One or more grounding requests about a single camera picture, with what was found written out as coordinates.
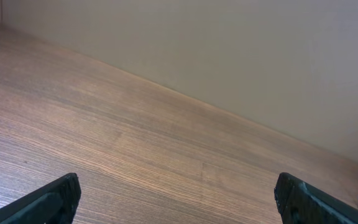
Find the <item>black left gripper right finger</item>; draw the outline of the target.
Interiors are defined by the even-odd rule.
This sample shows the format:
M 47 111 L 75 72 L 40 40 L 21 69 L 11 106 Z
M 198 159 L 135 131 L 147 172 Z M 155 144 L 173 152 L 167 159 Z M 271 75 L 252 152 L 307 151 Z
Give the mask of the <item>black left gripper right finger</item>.
M 357 209 L 286 172 L 274 197 L 283 224 L 358 224 Z

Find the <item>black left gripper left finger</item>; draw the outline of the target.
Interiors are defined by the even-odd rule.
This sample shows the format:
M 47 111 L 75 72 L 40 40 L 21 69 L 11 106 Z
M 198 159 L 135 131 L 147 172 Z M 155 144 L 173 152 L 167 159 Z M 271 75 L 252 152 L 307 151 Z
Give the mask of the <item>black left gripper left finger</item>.
M 72 224 L 80 198 L 78 176 L 68 173 L 0 208 L 0 224 Z

